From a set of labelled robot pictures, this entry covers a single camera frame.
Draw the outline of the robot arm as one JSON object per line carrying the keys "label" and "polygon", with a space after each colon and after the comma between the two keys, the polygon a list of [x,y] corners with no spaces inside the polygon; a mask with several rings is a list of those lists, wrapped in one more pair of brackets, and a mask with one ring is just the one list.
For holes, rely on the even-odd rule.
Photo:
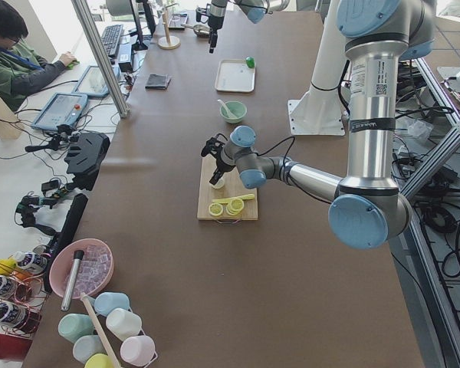
{"label": "robot arm", "polygon": [[432,50],[434,1],[334,1],[326,26],[335,28],[351,67],[347,174],[338,177],[286,156],[266,157],[254,148],[256,135],[239,126],[226,142],[210,138],[203,156],[213,156],[210,179],[237,170],[248,189],[278,179],[329,202],[332,232],[352,248],[375,248],[402,233],[410,220],[407,199],[390,175],[396,128],[398,64]]}
{"label": "robot arm", "polygon": [[[232,1],[247,16],[252,23],[259,23],[263,17],[273,12],[281,12],[288,7],[288,0],[240,0]],[[209,27],[209,53],[213,54],[218,41],[218,30],[222,29],[227,0],[211,0],[204,8],[197,7],[195,10],[196,21],[200,22],[206,17],[205,23]]]}

